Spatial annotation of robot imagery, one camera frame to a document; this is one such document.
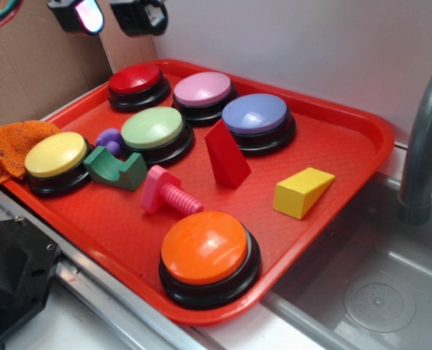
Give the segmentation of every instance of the yellow wedge block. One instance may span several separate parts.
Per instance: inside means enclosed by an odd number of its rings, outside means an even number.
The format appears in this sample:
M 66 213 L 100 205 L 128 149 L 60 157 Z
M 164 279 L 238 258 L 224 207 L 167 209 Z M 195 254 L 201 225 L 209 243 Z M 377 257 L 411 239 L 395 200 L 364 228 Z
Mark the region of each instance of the yellow wedge block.
M 335 178 L 324 171 L 307 168 L 279 182 L 274 193 L 274 210 L 302 219 Z

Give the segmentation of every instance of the bolt thread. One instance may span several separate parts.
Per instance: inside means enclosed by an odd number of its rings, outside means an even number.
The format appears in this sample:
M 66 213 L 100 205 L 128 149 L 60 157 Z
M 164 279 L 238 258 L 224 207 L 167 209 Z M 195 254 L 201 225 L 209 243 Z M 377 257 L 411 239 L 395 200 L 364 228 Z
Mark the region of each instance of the bolt thread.
M 203 211 L 202 202 L 172 184 L 163 186 L 162 196 L 166 203 L 185 215 Z

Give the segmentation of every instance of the black device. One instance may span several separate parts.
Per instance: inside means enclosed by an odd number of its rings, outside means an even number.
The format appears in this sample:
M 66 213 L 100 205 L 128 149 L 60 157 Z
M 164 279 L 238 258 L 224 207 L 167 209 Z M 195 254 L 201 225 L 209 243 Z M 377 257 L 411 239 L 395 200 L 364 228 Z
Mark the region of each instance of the black device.
M 161 35 L 168 16 L 163 0 L 109 0 L 120 28 L 128 36 Z
M 47 7 L 67 33 L 96 35 L 104 26 L 104 16 L 96 0 L 51 0 Z
M 44 309 L 59 254 L 27 219 L 0 221 L 0 344 Z

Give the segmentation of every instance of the wooden block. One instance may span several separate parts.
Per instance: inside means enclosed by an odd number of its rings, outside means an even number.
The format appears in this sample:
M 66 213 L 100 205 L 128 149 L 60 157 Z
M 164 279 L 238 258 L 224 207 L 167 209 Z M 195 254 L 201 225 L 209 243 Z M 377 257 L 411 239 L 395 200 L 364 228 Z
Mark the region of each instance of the wooden block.
M 335 178 L 324 171 L 307 168 L 279 182 L 274 193 L 274 210 L 302 219 Z
M 238 188 L 251 170 L 224 121 L 217 122 L 204 139 L 216 182 Z
M 130 191 L 136 190 L 148 174 L 146 163 L 139 153 L 132 153 L 123 162 L 103 146 L 97 146 L 85 159 L 83 165 L 93 181 Z

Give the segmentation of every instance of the white wall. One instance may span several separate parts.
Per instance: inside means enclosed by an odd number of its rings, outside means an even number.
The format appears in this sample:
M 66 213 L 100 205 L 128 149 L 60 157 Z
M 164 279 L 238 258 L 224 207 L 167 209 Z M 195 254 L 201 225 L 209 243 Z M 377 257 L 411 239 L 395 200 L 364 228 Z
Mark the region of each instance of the white wall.
M 176 58 L 375 113 L 407 143 L 432 75 L 432 0 L 168 0 Z

